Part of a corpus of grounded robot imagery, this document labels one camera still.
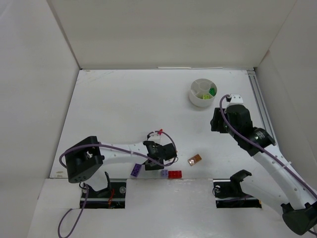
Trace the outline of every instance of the screw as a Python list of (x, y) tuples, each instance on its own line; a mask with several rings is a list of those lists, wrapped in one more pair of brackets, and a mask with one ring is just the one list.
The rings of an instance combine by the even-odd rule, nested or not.
[(126, 189), (125, 187), (123, 187), (123, 186), (119, 188), (119, 192), (120, 192), (120, 193), (125, 193), (126, 190), (127, 190), (127, 189)]
[(219, 185), (216, 185), (216, 186), (214, 187), (214, 192), (215, 192), (215, 193), (220, 193), (220, 186), (219, 186)]

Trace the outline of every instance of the purple lego brick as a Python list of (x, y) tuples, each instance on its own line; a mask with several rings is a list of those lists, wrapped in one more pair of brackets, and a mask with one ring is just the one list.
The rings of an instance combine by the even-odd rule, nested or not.
[(161, 170), (160, 176), (164, 179), (167, 179), (168, 178), (168, 170)]
[(142, 165), (135, 164), (134, 168), (133, 168), (133, 170), (131, 172), (131, 176), (137, 177), (139, 175), (139, 173), (140, 173), (141, 168), (142, 168)]

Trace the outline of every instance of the white cardboard wall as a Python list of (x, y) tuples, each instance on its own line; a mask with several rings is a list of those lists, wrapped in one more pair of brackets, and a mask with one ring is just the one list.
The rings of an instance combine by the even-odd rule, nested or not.
[(257, 69), (279, 146), (317, 188), (317, 2), (298, 0)]
[(25, 238), (79, 68), (45, 0), (0, 1), (0, 237)]
[(82, 68), (258, 66), (295, 0), (49, 0)]

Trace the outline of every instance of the lego brick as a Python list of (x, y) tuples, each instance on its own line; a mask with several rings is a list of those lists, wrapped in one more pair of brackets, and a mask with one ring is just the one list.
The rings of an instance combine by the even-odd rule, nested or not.
[(139, 164), (135, 164), (134, 165), (134, 168), (131, 172), (131, 176), (133, 177), (137, 177), (141, 171), (141, 168), (142, 168), (142, 165), (139, 165)]
[(168, 171), (168, 178), (169, 179), (181, 179), (182, 178), (182, 171)]
[(194, 157), (188, 159), (188, 163), (190, 164), (190, 166), (193, 166), (194, 164), (196, 164), (200, 160), (202, 160), (202, 158), (200, 157), (200, 155), (197, 154)]
[(168, 178), (168, 170), (161, 170), (160, 176), (164, 179)]

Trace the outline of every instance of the white table surface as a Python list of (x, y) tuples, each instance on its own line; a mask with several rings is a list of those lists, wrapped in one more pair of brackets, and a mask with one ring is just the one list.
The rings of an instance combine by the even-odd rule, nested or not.
[[(209, 108), (188, 99), (192, 81), (212, 80), (218, 88)], [(90, 135), (109, 143), (135, 143), (149, 131), (163, 128), (175, 140), (182, 180), (159, 178), (141, 171), (128, 179), (125, 209), (85, 209), (71, 237), (104, 238), (245, 238), (298, 237), (265, 204), (263, 209), (216, 209), (210, 178), (228, 178), (246, 169), (266, 184), (277, 186), (266, 171), (228, 134), (211, 132), (210, 120), (222, 95), (239, 93), (254, 126), (260, 115), (246, 71), (202, 70), (91, 70), (80, 71), (53, 164), (51, 179), (41, 191), (28, 238), (55, 238), (69, 208), (78, 208), (80, 189), (68, 183), (58, 156)], [(187, 159), (200, 154), (190, 166)], [(103, 167), (111, 178), (129, 178), (133, 164)], [(79, 211), (68, 214), (61, 227), (68, 234)]]
[[(208, 108), (191, 104), (191, 83), (207, 78), (217, 85)], [(224, 94), (239, 93), (250, 110), (254, 126), (261, 119), (247, 72), (224, 69), (81, 70), (62, 130), (51, 178), (66, 178), (59, 155), (90, 135), (108, 143), (136, 143), (148, 132), (163, 129), (175, 141), (179, 161), (169, 170), (181, 170), (183, 178), (228, 178), (241, 169), (266, 176), (228, 134), (211, 132), (210, 120)], [(162, 142), (168, 139), (162, 136)], [(202, 161), (187, 160), (200, 154)], [(111, 178), (129, 178), (134, 164), (103, 166)], [(159, 171), (141, 171), (139, 178), (159, 178)]]
[[(217, 209), (212, 180), (128, 179), (125, 209), (85, 209), (71, 238), (298, 238), (282, 218), (263, 208)], [(47, 179), (28, 238), (56, 238), (69, 208), (79, 208), (80, 189), (67, 179)], [(79, 209), (61, 226), (66, 236)], [(314, 236), (306, 233), (304, 238)]]

